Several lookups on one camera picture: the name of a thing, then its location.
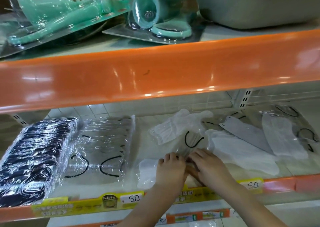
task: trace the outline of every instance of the gray container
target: gray container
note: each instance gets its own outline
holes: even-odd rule
[[[320,0],[197,0],[201,15],[237,29],[301,23],[320,17]]]

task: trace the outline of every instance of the orange price rail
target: orange price rail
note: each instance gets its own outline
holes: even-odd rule
[[[263,193],[281,193],[292,191],[296,191],[298,193],[320,191],[320,174],[264,180]],[[0,223],[22,219],[32,219],[35,217],[36,216],[34,215],[30,206],[0,208]],[[169,224],[172,220],[170,220],[169,217],[167,218],[167,221]]]
[[[319,47],[316,29],[0,62],[0,113],[319,80]]]

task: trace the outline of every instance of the black packaged item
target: black packaged item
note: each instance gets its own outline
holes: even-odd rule
[[[30,204],[48,196],[64,172],[76,118],[43,120],[24,128],[0,161],[0,207]]]

